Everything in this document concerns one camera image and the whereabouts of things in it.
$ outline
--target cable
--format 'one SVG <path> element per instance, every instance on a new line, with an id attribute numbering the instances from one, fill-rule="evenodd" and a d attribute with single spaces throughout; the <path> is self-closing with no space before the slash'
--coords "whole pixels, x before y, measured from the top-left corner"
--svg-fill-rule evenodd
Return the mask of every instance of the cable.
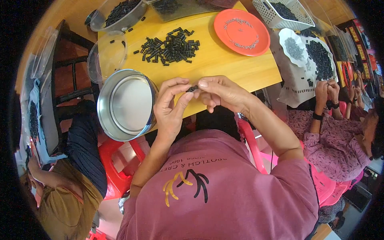
<path id="1" fill-rule="evenodd" d="M 271 172 L 272 172 L 272 160 L 273 160 L 273 150 L 272 150 L 272 157 L 271 157 L 271 170 L 270 170 L 269 174 L 271 174 Z"/>

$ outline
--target metal container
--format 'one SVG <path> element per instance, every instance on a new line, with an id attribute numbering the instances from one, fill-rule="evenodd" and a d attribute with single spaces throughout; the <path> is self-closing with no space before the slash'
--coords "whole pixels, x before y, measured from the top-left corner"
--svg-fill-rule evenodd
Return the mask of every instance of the metal container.
<path id="1" fill-rule="evenodd" d="M 97 112 L 104 132 L 116 141 L 130 141 L 156 123 L 153 105 L 158 89 L 144 74 L 123 69 L 112 74 L 100 91 Z"/>
<path id="2" fill-rule="evenodd" d="M 147 10 L 147 4 L 145 4 L 142 0 L 140 3 L 132 9 L 129 13 L 127 13 L 124 17 L 122 17 L 119 21 L 114 24 L 104 27 L 105 21 L 114 7 L 119 5 L 121 0 L 106 0 L 97 11 L 93 14 L 91 19 L 91 29 L 93 31 L 104 31 L 109 32 L 113 30 L 118 31 L 126 31 L 135 25 L 145 14 Z"/>

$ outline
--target white plastic basket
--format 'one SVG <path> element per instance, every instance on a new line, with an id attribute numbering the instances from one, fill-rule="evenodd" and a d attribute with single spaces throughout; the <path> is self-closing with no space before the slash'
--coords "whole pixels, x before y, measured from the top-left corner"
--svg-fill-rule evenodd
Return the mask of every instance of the white plastic basket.
<path id="1" fill-rule="evenodd" d="M 282 18 L 270 2 L 284 4 L 297 17 L 299 22 Z M 298 0 L 253 0 L 253 5 L 269 28 L 289 28 L 294 31 L 302 31 L 314 26 L 311 16 Z"/>

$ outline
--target brown shirt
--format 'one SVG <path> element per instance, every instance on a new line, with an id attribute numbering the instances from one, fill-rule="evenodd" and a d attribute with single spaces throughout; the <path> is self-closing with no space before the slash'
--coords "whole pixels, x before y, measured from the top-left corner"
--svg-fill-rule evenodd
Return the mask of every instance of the brown shirt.
<path id="1" fill-rule="evenodd" d="M 83 199 L 65 187 L 45 186 L 37 218 L 52 240 L 84 240 L 103 197 L 67 159 L 59 160 L 53 172 L 78 183 L 83 189 Z"/>

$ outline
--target pink t-shirt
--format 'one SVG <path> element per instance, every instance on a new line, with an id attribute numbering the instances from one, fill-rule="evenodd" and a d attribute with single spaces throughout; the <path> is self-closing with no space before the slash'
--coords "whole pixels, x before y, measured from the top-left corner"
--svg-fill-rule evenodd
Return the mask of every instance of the pink t-shirt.
<path id="1" fill-rule="evenodd" d="M 124 204 L 118 240 L 304 239 L 319 204 L 304 160 L 261 174 L 224 132 L 194 132 L 172 145 L 161 170 Z"/>

